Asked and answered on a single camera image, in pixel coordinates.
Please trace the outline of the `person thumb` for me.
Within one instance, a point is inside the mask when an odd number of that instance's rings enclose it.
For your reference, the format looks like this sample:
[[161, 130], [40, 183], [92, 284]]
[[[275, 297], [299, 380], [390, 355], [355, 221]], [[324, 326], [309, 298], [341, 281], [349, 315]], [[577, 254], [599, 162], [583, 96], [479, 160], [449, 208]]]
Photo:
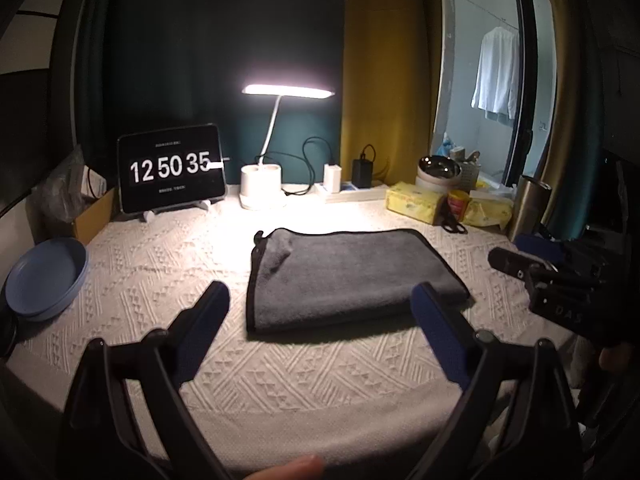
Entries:
[[321, 479], [323, 473], [323, 460], [319, 456], [309, 455], [284, 465], [256, 471], [245, 480], [316, 480]]

